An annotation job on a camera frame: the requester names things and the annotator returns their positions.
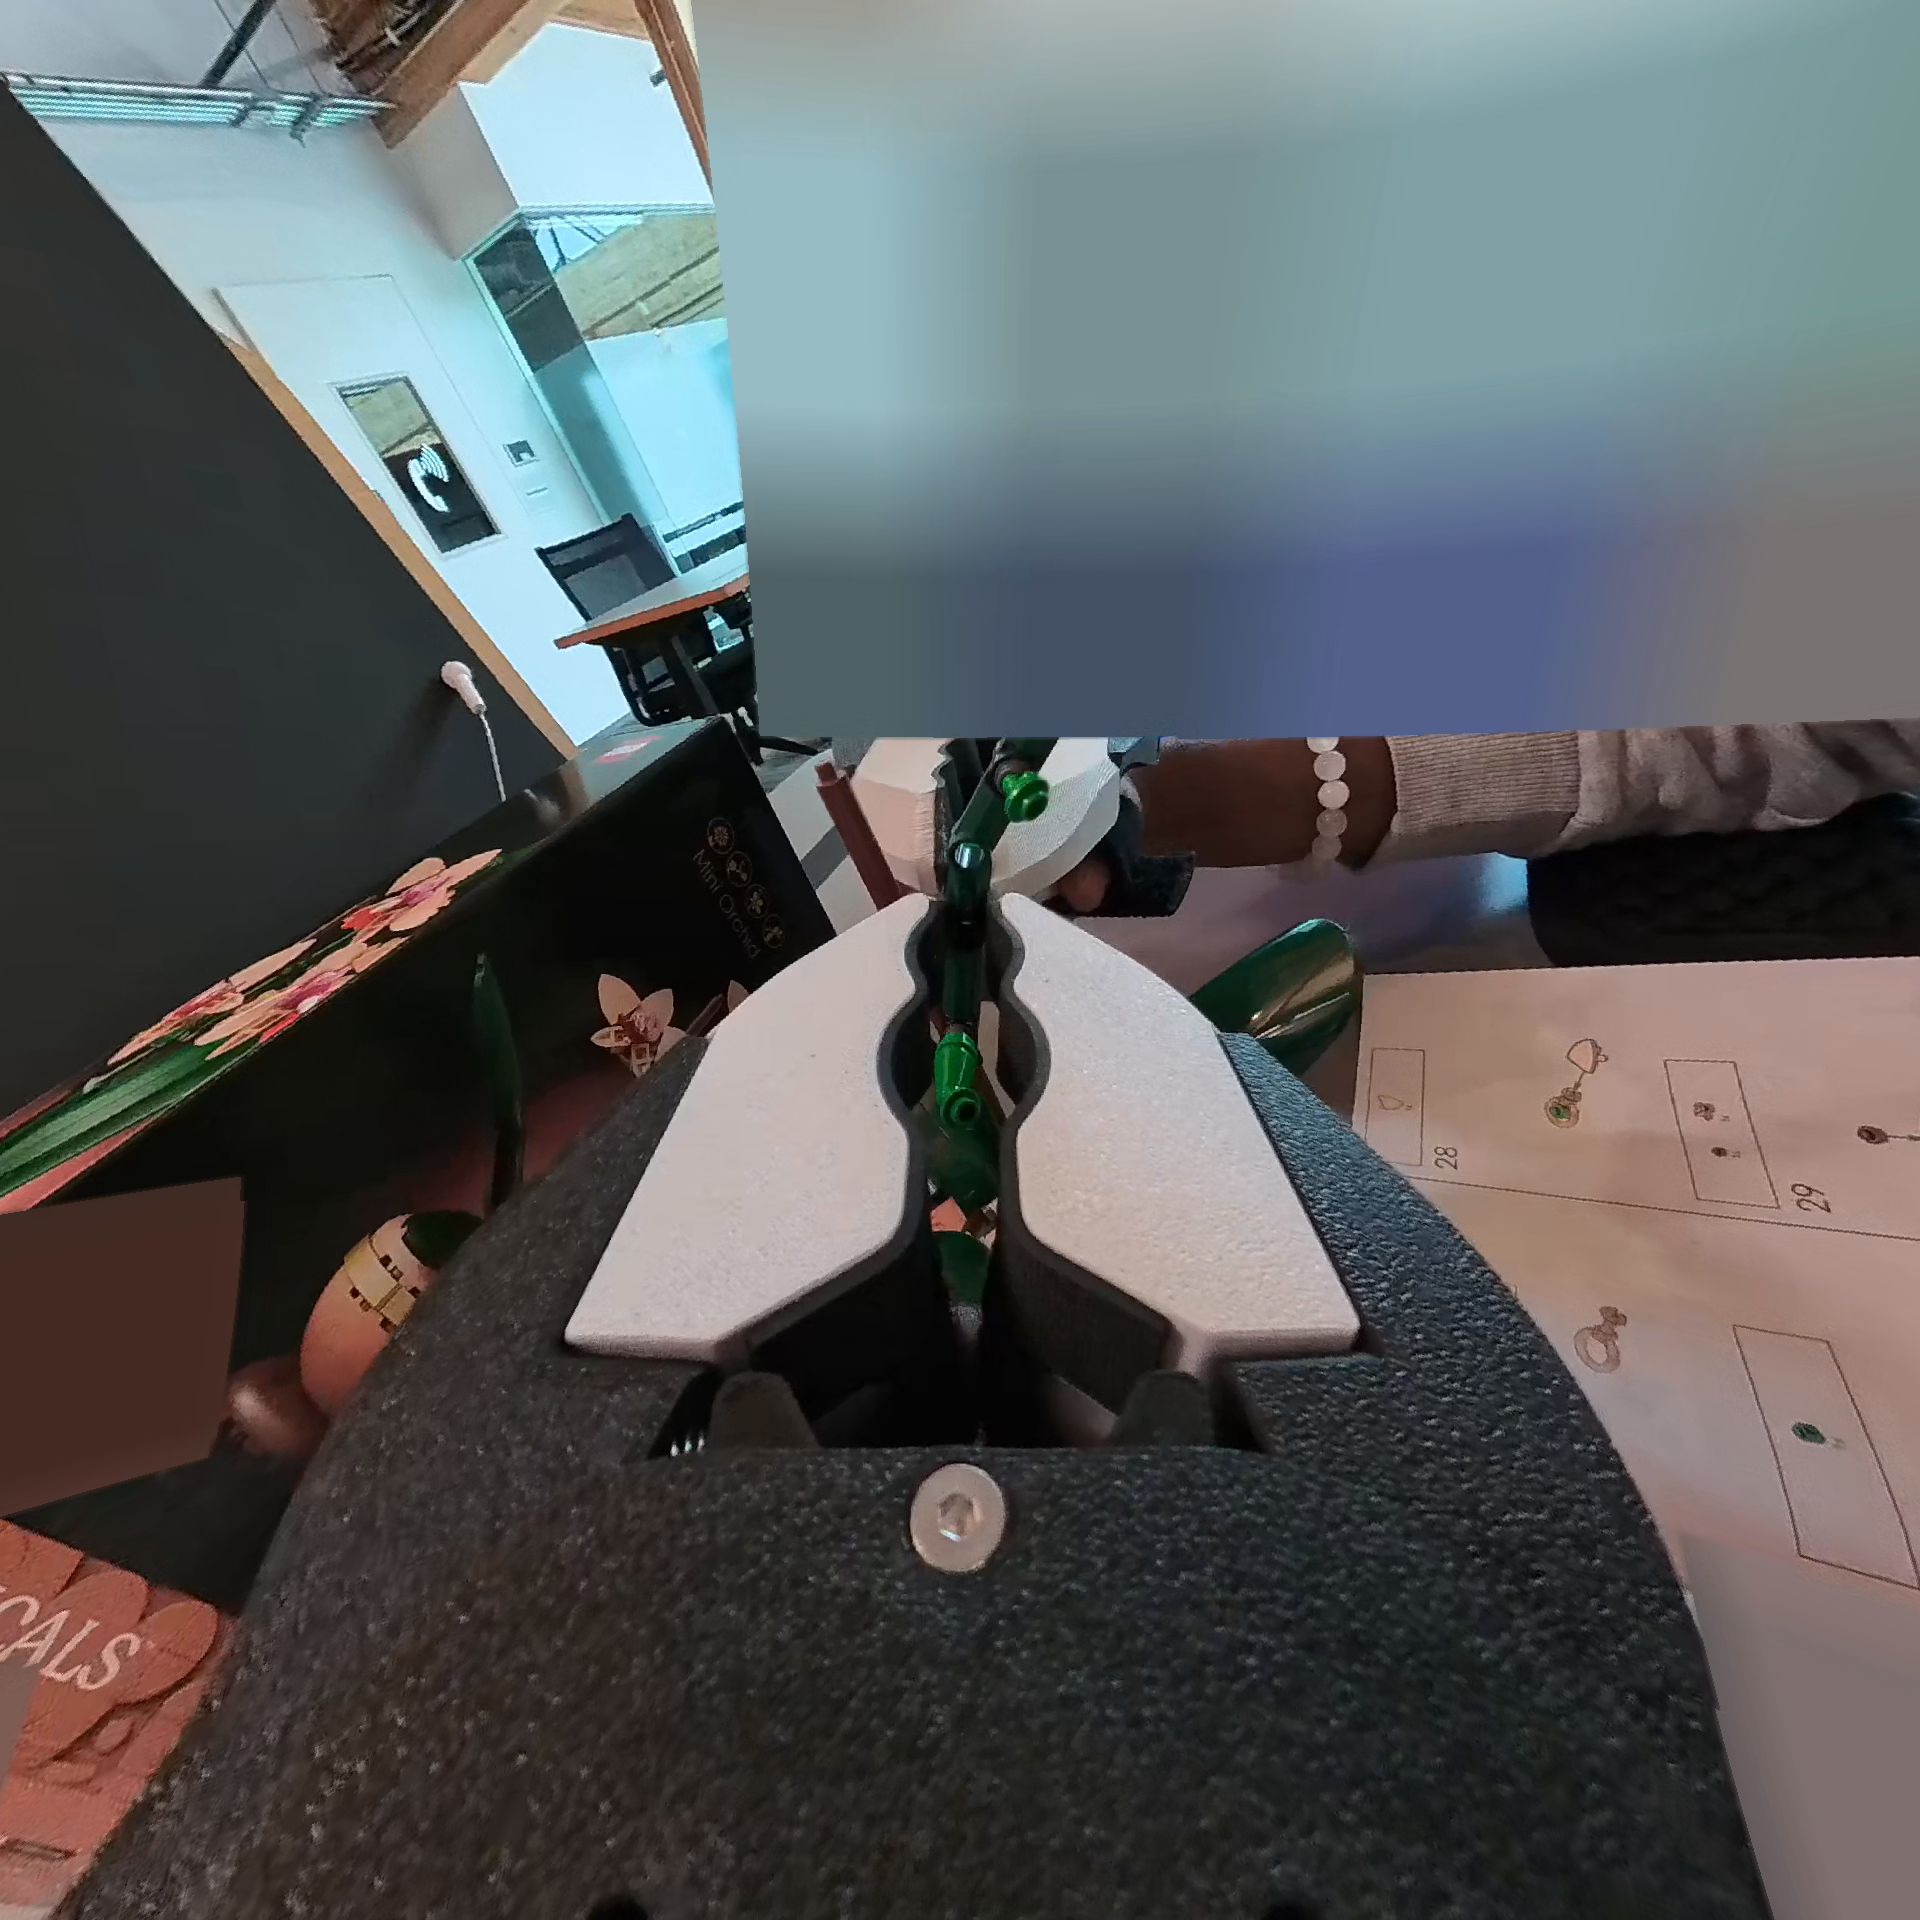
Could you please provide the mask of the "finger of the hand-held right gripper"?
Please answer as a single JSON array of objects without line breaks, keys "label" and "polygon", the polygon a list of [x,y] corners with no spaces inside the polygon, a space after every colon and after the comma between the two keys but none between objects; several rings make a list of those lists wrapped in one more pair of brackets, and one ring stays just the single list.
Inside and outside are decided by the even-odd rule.
[{"label": "finger of the hand-held right gripper", "polygon": [[939,895],[948,825],[963,806],[953,738],[873,738],[851,769],[851,790],[893,879],[912,892]]},{"label": "finger of the hand-held right gripper", "polygon": [[1122,769],[1112,738],[1060,735],[1040,771],[1049,803],[1035,821],[1010,821],[990,852],[990,895],[1047,898],[1118,825]]}]

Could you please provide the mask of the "orchid brick set box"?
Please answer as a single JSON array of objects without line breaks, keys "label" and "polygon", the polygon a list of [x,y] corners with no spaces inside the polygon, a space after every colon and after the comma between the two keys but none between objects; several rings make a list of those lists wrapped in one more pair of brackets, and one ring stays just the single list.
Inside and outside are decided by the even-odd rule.
[{"label": "orchid brick set box", "polygon": [[81,1387],[3,1475],[3,1916],[39,1916],[177,1745],[330,1419],[516,1186],[829,936],[724,725],[626,725],[313,932],[3,1121],[3,1307],[52,1255],[156,1255],[136,1331],[232,1307],[161,1388]]}]

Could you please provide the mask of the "wooden table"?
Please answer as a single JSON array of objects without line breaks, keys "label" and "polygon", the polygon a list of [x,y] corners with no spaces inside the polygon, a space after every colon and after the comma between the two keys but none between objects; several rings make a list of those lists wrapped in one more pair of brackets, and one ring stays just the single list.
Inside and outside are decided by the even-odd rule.
[{"label": "wooden table", "polygon": [[733,556],[722,556],[714,565],[701,565],[687,576],[676,576],[663,587],[650,587],[640,598],[620,600],[598,620],[585,620],[582,627],[558,636],[558,651],[573,644],[626,644],[634,629],[672,622],[696,611],[706,611],[736,595],[752,590],[747,554],[736,547]]}]

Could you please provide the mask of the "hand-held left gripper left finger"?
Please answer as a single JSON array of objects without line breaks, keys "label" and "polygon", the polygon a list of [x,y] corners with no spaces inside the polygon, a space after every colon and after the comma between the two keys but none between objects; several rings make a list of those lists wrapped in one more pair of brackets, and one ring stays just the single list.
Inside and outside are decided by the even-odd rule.
[{"label": "hand-held left gripper left finger", "polygon": [[931,1232],[931,898],[897,898],[747,996],[710,1037],[594,1267],[578,1352],[758,1372],[824,1415],[959,1378]]}]

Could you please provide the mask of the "black office chair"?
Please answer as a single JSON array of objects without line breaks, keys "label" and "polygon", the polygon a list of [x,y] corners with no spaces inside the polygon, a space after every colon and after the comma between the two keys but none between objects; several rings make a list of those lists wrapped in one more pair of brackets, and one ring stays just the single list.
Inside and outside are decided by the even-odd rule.
[{"label": "black office chair", "polygon": [[[685,576],[634,514],[545,545],[539,559],[577,611],[582,611],[582,622]],[[626,639],[626,644],[594,651],[609,658],[618,687],[640,722],[733,718],[743,727],[758,727],[752,595],[736,595],[672,622],[643,627]]]}]

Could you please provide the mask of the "person's right hand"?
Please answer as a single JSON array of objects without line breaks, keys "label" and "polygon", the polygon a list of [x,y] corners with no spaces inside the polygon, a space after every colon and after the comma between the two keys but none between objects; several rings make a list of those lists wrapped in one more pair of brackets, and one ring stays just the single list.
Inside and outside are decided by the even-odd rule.
[{"label": "person's right hand", "polygon": [[[1311,852],[1315,748],[1291,738],[1169,744],[1134,771],[1142,852],[1190,852],[1194,865],[1283,865]],[[1106,861],[1092,852],[1058,892],[1058,916],[1098,916]]]}]

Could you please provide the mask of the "green brick plant stem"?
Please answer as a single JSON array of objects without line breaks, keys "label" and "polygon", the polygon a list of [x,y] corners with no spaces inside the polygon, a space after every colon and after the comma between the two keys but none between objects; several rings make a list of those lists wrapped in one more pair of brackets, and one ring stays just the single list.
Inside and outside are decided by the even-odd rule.
[{"label": "green brick plant stem", "polygon": [[1042,760],[1055,744],[1055,735],[999,738],[985,771],[948,830],[941,865],[941,1037],[934,1047],[934,1116],[948,1138],[978,1134],[985,1116],[978,1012],[994,847],[1010,825],[1042,816],[1049,803]]}]

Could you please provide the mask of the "brown brick rod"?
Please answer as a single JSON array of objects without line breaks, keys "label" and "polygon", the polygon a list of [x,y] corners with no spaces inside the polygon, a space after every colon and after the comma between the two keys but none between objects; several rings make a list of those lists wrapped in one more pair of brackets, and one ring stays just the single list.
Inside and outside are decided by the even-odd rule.
[{"label": "brown brick rod", "polygon": [[829,755],[814,760],[814,786],[872,903],[880,910],[900,898],[909,890],[893,874],[851,776]]}]

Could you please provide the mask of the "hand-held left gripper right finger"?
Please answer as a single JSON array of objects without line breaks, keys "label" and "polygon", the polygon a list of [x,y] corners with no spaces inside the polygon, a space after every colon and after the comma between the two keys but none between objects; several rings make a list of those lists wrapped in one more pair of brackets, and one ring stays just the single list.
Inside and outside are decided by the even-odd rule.
[{"label": "hand-held left gripper right finger", "polygon": [[990,1317],[1122,1415],[1161,1372],[1351,1355],[1359,1311],[1217,1025],[1049,908],[994,920],[1002,1131]]}]

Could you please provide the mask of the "brick orchid pot model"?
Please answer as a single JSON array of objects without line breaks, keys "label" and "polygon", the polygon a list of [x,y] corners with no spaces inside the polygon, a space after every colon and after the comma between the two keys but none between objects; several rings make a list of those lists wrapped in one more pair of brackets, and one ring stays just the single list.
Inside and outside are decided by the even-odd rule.
[{"label": "brick orchid pot model", "polygon": [[[1359,1012],[1359,959],[1337,923],[1296,923],[1217,972],[1190,993],[1190,1003],[1217,1029],[1256,1037],[1283,1067],[1304,1074]],[[934,1067],[931,1090],[915,1106],[934,1255],[956,1307],[981,1304],[999,1232],[1002,1110],[985,1065],[981,1098],[981,1131],[966,1138],[948,1138],[934,1116]]]}]

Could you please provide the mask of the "person's right forearm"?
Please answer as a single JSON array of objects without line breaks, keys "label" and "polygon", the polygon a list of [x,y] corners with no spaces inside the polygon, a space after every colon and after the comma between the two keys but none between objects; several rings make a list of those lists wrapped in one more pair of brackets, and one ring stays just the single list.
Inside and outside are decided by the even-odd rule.
[{"label": "person's right forearm", "polygon": [[1916,722],[1391,735],[1349,744],[1346,861],[1542,857],[1634,835],[1828,825],[1916,790]]}]

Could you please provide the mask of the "black mesh cushion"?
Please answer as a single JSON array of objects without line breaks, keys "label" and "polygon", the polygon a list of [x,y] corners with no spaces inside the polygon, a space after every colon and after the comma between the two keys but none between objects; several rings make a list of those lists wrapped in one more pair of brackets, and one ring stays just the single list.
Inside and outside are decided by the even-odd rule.
[{"label": "black mesh cushion", "polygon": [[1530,857],[1527,920],[1559,967],[1916,957],[1916,796]]}]

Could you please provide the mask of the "instruction booklet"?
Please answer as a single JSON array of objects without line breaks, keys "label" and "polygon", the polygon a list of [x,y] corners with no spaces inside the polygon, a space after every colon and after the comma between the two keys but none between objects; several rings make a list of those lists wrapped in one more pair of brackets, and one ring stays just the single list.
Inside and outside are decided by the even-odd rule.
[{"label": "instruction booklet", "polygon": [[1351,1126],[1595,1405],[1676,1562],[1916,1601],[1916,959],[1402,972]]}]

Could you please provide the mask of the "black phone sign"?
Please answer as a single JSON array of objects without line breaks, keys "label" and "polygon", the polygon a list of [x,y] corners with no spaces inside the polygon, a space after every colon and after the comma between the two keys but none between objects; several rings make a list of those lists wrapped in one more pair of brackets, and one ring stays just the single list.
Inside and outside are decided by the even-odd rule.
[{"label": "black phone sign", "polygon": [[435,554],[451,556],[501,532],[411,377],[364,377],[336,383],[336,394]]}]

